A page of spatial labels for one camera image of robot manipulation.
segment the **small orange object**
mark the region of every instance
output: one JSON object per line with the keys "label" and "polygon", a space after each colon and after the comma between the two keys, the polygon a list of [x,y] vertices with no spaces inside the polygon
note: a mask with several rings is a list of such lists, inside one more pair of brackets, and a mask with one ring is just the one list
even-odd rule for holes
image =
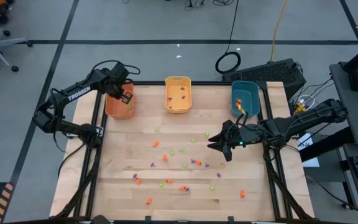
{"label": "small orange object", "polygon": [[152,199],[151,198],[147,199],[146,205],[150,205],[151,203],[152,203]]}

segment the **robotic arm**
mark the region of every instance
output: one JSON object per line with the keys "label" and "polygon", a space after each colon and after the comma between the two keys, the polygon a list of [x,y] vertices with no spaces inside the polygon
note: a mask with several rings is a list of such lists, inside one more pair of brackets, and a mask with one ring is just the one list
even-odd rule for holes
{"label": "robotic arm", "polygon": [[338,100],[326,100],[317,107],[296,114],[289,118],[274,118],[259,121],[258,124],[247,124],[247,120],[236,123],[227,120],[223,123],[222,131],[209,139],[208,147],[223,152],[226,161],[232,160],[231,149],[237,146],[246,147],[248,144],[256,144],[264,141],[274,148],[281,148],[288,142],[291,136],[307,130],[321,123],[340,123],[345,121],[347,109]]}
{"label": "robotic arm", "polygon": [[[117,64],[111,70],[108,68],[95,69],[98,65],[106,62],[116,62]],[[137,75],[140,70],[136,68],[139,72],[131,73],[126,67],[135,68],[116,60],[104,61],[95,65],[84,80],[64,90],[59,91],[52,88],[49,98],[37,108],[32,121],[45,133],[55,134],[57,131],[61,131],[63,134],[75,134],[88,147],[98,147],[101,142],[96,128],[90,124],[78,125],[64,121],[63,110],[67,104],[92,90],[107,93],[109,96],[118,100],[122,99],[124,103],[128,104],[133,96],[130,93],[124,95],[122,86],[132,81],[127,79],[129,74]]]}

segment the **orange bin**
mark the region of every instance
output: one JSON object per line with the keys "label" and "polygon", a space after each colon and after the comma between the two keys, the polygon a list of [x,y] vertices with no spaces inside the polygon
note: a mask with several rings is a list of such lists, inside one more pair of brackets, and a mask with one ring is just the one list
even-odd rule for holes
{"label": "orange bin", "polygon": [[186,113],[191,107],[191,79],[168,77],[165,79],[165,108],[171,113]]}
{"label": "orange bin", "polygon": [[126,97],[117,100],[109,95],[106,96],[106,114],[112,116],[114,119],[128,119],[134,115],[134,84],[125,84],[122,86],[124,89],[124,96],[131,96],[131,100],[124,103]]}

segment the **wooden tabletop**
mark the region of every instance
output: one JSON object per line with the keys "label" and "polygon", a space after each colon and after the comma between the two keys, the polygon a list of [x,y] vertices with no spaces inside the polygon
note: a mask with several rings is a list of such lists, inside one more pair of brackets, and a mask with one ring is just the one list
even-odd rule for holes
{"label": "wooden tabletop", "polygon": [[[268,93],[275,117],[290,115],[282,83],[270,82]],[[73,122],[90,123],[96,92],[91,92],[76,106]],[[260,91],[264,118],[265,106]],[[205,132],[213,136],[222,123],[235,118],[230,114],[230,86],[192,86],[193,106],[185,114],[171,114],[164,108],[164,86],[135,86],[135,115],[131,119],[108,118],[101,163],[93,205],[93,216],[110,220],[227,220],[273,221],[274,214],[261,144],[233,150],[233,160],[226,162],[221,152],[208,148]],[[256,123],[257,117],[247,123]],[[158,147],[152,147],[159,141]],[[67,153],[81,142],[69,140]],[[289,145],[296,147],[296,142]],[[85,150],[70,158],[60,173],[50,214],[56,215],[78,188]],[[163,161],[167,155],[168,162]],[[314,216],[299,153],[281,150],[287,187],[296,201]],[[191,164],[191,159],[208,163],[209,167]],[[137,174],[140,185],[133,179]],[[160,188],[159,183],[174,180]],[[186,186],[190,192],[178,188]],[[240,198],[244,190],[246,196]],[[277,188],[281,216],[285,217],[282,195]]]}

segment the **plastic bin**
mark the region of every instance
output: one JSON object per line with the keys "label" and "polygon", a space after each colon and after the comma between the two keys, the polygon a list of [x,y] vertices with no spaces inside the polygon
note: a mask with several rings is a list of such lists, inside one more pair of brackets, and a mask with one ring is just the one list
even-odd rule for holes
{"label": "plastic bin", "polygon": [[124,98],[117,100],[111,96],[106,96],[106,114],[114,119],[128,119],[134,115],[134,84],[125,84]]}
{"label": "plastic bin", "polygon": [[256,83],[235,81],[231,85],[231,114],[235,117],[241,115],[241,111],[236,107],[237,99],[242,101],[241,108],[249,117],[259,114],[259,86]]}
{"label": "plastic bin", "polygon": [[191,79],[168,77],[165,79],[165,108],[170,113],[186,113],[191,107]]}

